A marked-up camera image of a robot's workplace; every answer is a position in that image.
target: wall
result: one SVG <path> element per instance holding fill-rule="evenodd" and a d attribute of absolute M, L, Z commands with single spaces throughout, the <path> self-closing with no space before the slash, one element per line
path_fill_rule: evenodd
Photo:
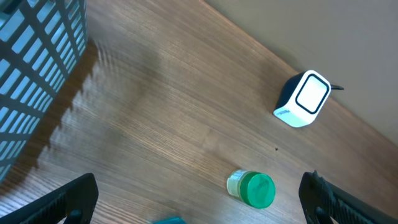
<path fill-rule="evenodd" d="M 398 1 L 207 2 L 297 70 L 345 87 L 332 97 L 398 145 Z"/>

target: plastic basket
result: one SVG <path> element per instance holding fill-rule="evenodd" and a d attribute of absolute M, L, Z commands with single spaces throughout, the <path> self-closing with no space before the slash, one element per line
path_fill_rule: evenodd
<path fill-rule="evenodd" d="M 11 1 L 0 8 L 0 181 L 86 43 L 85 0 Z"/>

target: bottle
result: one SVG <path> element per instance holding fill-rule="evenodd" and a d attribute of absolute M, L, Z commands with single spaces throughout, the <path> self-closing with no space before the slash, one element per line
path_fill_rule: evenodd
<path fill-rule="evenodd" d="M 250 170 L 236 170 L 226 181 L 234 196 L 254 208 L 267 208 L 275 199 L 274 181 L 267 175 Z"/>

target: green lid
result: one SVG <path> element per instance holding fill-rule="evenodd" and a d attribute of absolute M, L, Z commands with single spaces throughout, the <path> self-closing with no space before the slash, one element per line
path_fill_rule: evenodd
<path fill-rule="evenodd" d="M 274 181 L 267 174 L 251 172 L 241 182 L 240 195 L 246 204 L 254 208 L 266 208 L 275 198 Z"/>

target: white cube device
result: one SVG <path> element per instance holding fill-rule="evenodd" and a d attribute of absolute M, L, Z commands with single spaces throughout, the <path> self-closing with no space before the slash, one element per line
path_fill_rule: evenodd
<path fill-rule="evenodd" d="M 315 120 L 331 92 L 328 80 L 308 70 L 287 80 L 274 115 L 291 127 L 306 126 Z"/>

